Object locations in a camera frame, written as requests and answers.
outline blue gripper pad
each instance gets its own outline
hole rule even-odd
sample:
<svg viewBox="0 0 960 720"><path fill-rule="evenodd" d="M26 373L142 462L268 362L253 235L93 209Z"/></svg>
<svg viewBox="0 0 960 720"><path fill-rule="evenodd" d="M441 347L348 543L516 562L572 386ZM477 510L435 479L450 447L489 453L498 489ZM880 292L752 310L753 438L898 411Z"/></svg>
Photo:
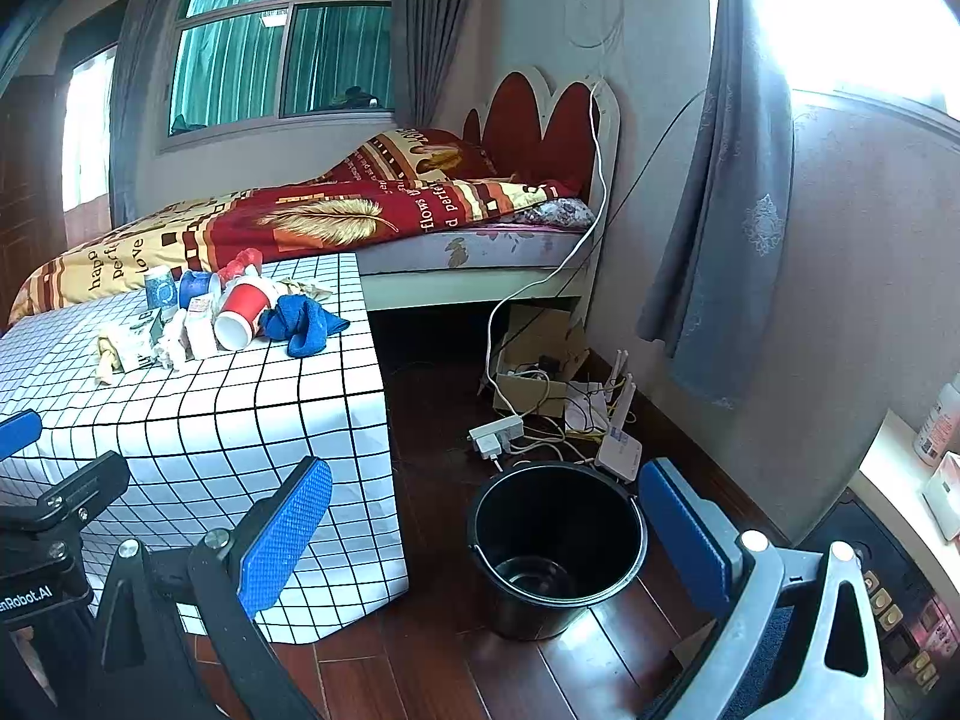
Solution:
<svg viewBox="0 0 960 720"><path fill-rule="evenodd" d="M237 597L253 619L270 608L317 530L333 493L330 466L314 461L240 562Z"/></svg>
<svg viewBox="0 0 960 720"><path fill-rule="evenodd" d="M6 460L40 438L43 425L37 412L26 410L0 422L0 460Z"/></svg>
<svg viewBox="0 0 960 720"><path fill-rule="evenodd" d="M731 603L731 570L700 519L656 461L642 466L637 488L640 507L664 543L690 600L714 617L722 616Z"/></svg>

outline pillow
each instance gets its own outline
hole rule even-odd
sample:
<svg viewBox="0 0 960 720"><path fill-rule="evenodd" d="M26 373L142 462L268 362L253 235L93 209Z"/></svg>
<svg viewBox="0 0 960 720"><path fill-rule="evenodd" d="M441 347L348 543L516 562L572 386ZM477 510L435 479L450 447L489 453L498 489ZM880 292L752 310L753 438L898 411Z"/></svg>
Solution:
<svg viewBox="0 0 960 720"><path fill-rule="evenodd" d="M515 214L507 214L498 221L513 224L546 224L565 230L586 230L596 216L579 197L557 197L539 205L524 208Z"/></svg>
<svg viewBox="0 0 960 720"><path fill-rule="evenodd" d="M493 162L480 146L443 129L392 129L374 135L338 165L306 183L472 178L496 178Z"/></svg>

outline table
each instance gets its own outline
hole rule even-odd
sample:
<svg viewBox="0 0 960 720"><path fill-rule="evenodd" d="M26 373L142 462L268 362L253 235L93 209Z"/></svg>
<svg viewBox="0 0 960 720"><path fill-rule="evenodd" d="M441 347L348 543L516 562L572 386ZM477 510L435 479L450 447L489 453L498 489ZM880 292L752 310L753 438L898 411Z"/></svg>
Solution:
<svg viewBox="0 0 960 720"><path fill-rule="evenodd" d="M933 469L913 451L916 435L888 410L850 489L909 553L953 619L960 620L960 550L944 538L923 498Z"/></svg>
<svg viewBox="0 0 960 720"><path fill-rule="evenodd" d="M123 497L83 531L95 604L113 554L136 536L150 549L188 546L230 528L307 454L333 472L333 498L280 601L256 615L267 640L309 643L408 586L397 522L383 382L353 254L264 266L264 275L318 278L325 308L350 327L302 360L256 338L240 352L150 367L98 385L97 330L145 310L142 290L18 322L0 340L0 413L33 409L43 431L0 463L0 504L43 490L109 450L131 469ZM181 606L187 632L204 634Z"/></svg>

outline wooden door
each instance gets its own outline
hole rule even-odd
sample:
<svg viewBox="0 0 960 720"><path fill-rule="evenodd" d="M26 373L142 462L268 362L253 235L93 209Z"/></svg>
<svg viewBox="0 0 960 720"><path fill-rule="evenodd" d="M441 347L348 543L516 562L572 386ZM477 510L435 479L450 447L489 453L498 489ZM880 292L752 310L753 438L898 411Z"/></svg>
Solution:
<svg viewBox="0 0 960 720"><path fill-rule="evenodd" d="M0 330L27 276L66 250L64 98L54 76L15 77L0 98Z"/></svg>

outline bucket rim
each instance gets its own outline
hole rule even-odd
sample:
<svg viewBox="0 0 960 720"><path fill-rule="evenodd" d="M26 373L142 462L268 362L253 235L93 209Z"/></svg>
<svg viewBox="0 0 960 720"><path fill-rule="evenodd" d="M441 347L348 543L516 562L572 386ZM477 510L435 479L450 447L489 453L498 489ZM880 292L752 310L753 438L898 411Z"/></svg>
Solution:
<svg viewBox="0 0 960 720"><path fill-rule="evenodd" d="M637 550L637 556L635 557L635 560L632 562L631 566L617 581L606 587L606 589L595 592L592 595L583 595L577 598L551 598L547 595L539 595L537 593L520 589L514 584L509 583L496 572L491 565L491 562L484 554L483 548L480 546L480 543L477 539L477 514L480 511L480 507L483 506L483 502L486 500L491 491L497 485L501 484L505 479L514 476L515 474L525 473L535 469L565 469L578 472L592 479L596 479L597 481L605 484L610 490L614 491L624 500L624 503L630 506L635 516L635 522L637 522L637 528L640 530L640 549ZM469 516L467 517L467 547L469 548L470 553L473 555L474 560L479 563L480 569L484 572L484 574L493 580L493 584L506 591L508 594L511 594L515 598L518 598L522 601L544 605L547 608L590 607L591 605L606 601L608 598L613 598L614 595L618 594L618 592L630 584L630 582L635 579L637 574L640 573L640 567L642 567L643 562L647 557L647 542L648 536L646 519L643 516L643 512L640 512L640 505L637 503L637 498L635 495L630 495L627 493L627 490L625 490L622 485L618 485L613 479L608 478L605 474L601 474L600 471L596 469L589 469L587 466L578 466L577 464L573 463L558 463L558 461L533 461L532 463L524 463L521 466L514 466L511 469L507 469L506 471L496 474L496 476L491 477L486 485L483 485L483 488L480 488L477 495L474 496L473 502L470 504Z"/></svg>

